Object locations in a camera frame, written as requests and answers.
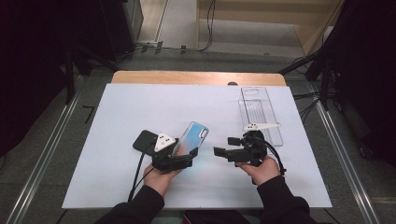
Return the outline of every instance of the hand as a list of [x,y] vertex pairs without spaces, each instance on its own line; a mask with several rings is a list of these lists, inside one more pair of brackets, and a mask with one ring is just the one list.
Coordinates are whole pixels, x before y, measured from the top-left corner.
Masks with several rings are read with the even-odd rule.
[[280,175],[276,161],[268,155],[265,156],[259,167],[252,166],[246,162],[236,162],[235,164],[250,175],[257,186]]
[[178,175],[182,170],[172,171],[170,173],[162,173],[160,170],[154,168],[152,164],[150,164],[145,169],[145,185],[155,189],[159,194],[163,197],[165,196],[166,191],[168,191],[169,185],[171,184],[171,180],[173,177]]

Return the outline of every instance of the gray floor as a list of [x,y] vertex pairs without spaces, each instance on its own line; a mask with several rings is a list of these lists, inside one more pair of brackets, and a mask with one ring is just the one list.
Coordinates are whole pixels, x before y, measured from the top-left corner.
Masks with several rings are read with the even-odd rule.
[[[267,26],[271,32],[283,35],[266,34],[251,40],[243,45],[241,35],[232,35],[232,29],[223,30],[226,39],[222,40],[215,33],[216,38],[209,52],[188,52],[180,54],[175,50],[162,50],[155,54],[153,50],[145,53],[137,52],[124,60],[119,66],[125,70],[187,70],[187,71],[222,71],[222,72],[267,72],[274,73],[292,63],[294,58],[302,56],[301,48],[295,42],[295,36],[290,28],[279,26]],[[164,45],[170,43],[165,39],[165,31],[162,29],[160,38]],[[111,81],[112,72],[105,67],[97,67],[90,77],[84,77],[84,85],[78,99],[76,108],[65,127],[58,146],[51,158],[46,173],[34,194],[22,223],[55,223],[62,214],[61,208],[67,186],[78,162],[79,154],[83,148],[85,138],[91,127],[92,119],[86,122],[90,110],[84,105],[97,106],[100,102],[105,85]],[[293,94],[308,93],[308,83],[299,73],[285,76],[287,85]],[[51,132],[64,110],[65,91],[61,92],[51,103],[48,109],[37,120],[23,141],[7,154],[5,167],[0,172],[0,223],[6,223],[24,183],[28,180],[30,173],[40,157],[43,148],[51,135]],[[296,101],[297,107],[302,110],[312,103],[312,99],[306,98]],[[347,121],[336,108],[329,103],[333,122],[340,133],[346,146],[347,153],[355,166],[361,182],[368,196],[373,202],[374,209],[381,223],[396,222],[396,169],[382,160],[369,161],[361,157],[359,142],[348,127]],[[333,208],[328,209],[340,223],[365,223],[361,210],[353,196],[344,171],[337,160],[334,148],[321,121],[318,111],[314,108],[304,123],[307,136],[314,150],[319,170],[323,180],[328,186],[329,195]],[[93,223],[102,216],[106,210],[71,210],[62,223]],[[180,223],[182,211],[163,211],[154,220],[154,223]],[[312,216],[316,221],[336,223],[323,209],[312,209]],[[254,216],[249,216],[252,223],[257,223]]]

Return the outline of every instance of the person's right hand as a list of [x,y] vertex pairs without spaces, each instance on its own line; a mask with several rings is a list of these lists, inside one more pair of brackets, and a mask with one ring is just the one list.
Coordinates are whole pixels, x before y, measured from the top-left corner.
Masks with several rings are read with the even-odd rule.
[[236,162],[235,164],[244,170],[248,175],[250,175],[257,186],[280,175],[279,167],[276,161],[268,155],[265,156],[264,160],[262,160],[262,164],[259,167],[250,165],[246,162]]

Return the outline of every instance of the black sleeve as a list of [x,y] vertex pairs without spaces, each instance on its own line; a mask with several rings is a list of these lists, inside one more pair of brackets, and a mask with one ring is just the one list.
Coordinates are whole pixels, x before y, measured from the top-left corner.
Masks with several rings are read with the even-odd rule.
[[96,224],[150,223],[163,209],[163,197],[146,185],[134,196],[130,203],[119,203],[107,214],[97,220]]
[[301,197],[294,197],[283,176],[274,177],[257,187],[264,212],[263,223],[317,223],[309,216],[309,205]]

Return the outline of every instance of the floor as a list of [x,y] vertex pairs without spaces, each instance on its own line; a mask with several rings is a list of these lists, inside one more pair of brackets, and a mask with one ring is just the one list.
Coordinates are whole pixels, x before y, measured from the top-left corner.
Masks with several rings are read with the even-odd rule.
[[[139,36],[139,43],[156,46],[158,43],[163,42],[163,47],[178,49],[181,46],[203,48],[207,44],[209,33],[206,28],[206,21],[200,20],[201,33],[199,37],[196,35],[196,5],[194,2],[194,0],[141,0],[143,11],[147,16],[145,16],[141,36]],[[323,39],[326,39],[330,30],[323,36]],[[241,21],[214,21],[213,42],[207,51],[245,54],[246,57],[259,55],[295,59],[305,56],[291,25]],[[153,69],[162,68],[159,66],[161,59],[158,60],[157,63],[153,63]],[[135,63],[134,66],[138,69],[139,63]],[[229,66],[231,70],[235,69],[231,64]],[[256,64],[251,65],[252,71],[254,71],[255,66]],[[286,79],[294,92],[306,92],[309,89],[306,81],[299,76],[289,76]],[[61,206],[64,193],[67,191],[81,146],[83,146],[85,136],[89,132],[92,123],[92,119],[89,119],[90,111],[87,108],[92,105],[98,105],[103,88],[110,80],[111,74],[106,69],[99,69],[88,80],[84,77],[78,80],[81,86],[84,85],[84,82],[90,82],[89,88],[82,88],[81,98],[76,102],[74,113],[78,114],[78,116],[69,118],[68,122],[72,125],[64,128],[62,141],[57,144],[56,153],[53,153],[51,163],[45,167],[48,171],[44,176],[41,176],[42,185],[33,190],[35,197],[32,201],[27,202],[30,204],[30,208],[22,211],[20,214],[21,220],[15,223],[49,223],[49,220],[57,220],[63,213]],[[41,151],[32,149],[48,147],[46,144],[48,136],[51,136],[51,127],[56,125],[59,115],[66,109],[63,101],[64,96],[65,92],[61,93],[53,101],[49,109],[28,133],[28,137],[7,156],[7,160],[6,158],[1,159],[0,164],[3,164],[4,161],[4,167],[2,167],[4,169],[0,173],[0,198],[2,201],[0,210],[8,212],[6,214],[2,212],[0,222],[7,221],[11,212],[11,205],[15,204],[24,183],[31,174],[30,171],[35,168],[34,161],[40,158]],[[310,100],[307,99],[305,102],[299,102],[298,104],[301,108],[304,108],[310,105]],[[359,150],[356,149],[356,140],[353,140],[353,134],[345,124],[345,119],[342,115],[336,113],[335,107],[332,106],[331,110],[332,115],[335,117],[335,125],[342,127],[339,129],[339,134],[343,138],[351,139],[351,141],[346,141],[345,147],[354,149],[349,151],[349,155],[353,164],[359,167],[357,169],[359,170],[359,176],[364,183],[366,191],[371,196],[370,199],[377,215],[382,220],[382,223],[394,223],[396,220],[396,215],[394,214],[396,200],[392,192],[396,183],[393,180],[394,178],[389,178],[389,176],[396,175],[396,170],[382,161],[363,160],[359,155]],[[318,125],[318,120],[321,120],[319,113],[313,113],[310,118],[306,124],[308,136],[315,136],[316,133],[326,134],[323,126]],[[323,143],[319,142],[317,138],[313,137],[309,140],[315,150],[314,153],[323,155],[317,157],[318,166],[327,167],[324,164],[328,163],[329,158],[335,158],[335,153],[333,151],[321,151],[326,149],[326,146],[323,146]],[[346,179],[337,179],[337,176],[345,176],[340,165],[323,169],[321,172],[323,172],[324,181],[328,184],[329,192],[332,195],[334,209],[331,212],[341,223],[379,223],[375,220],[364,220],[356,204],[346,206],[347,203],[354,203],[355,198],[353,198],[352,193],[343,198],[343,189],[348,191],[350,186]],[[62,223],[93,223],[105,212],[103,210],[69,211]],[[314,209],[312,213],[319,220],[337,222],[323,210]],[[154,219],[153,223],[177,224],[181,222],[181,214],[180,211],[163,211]],[[244,211],[244,214],[251,223],[259,223],[255,214],[250,214],[246,211]]]

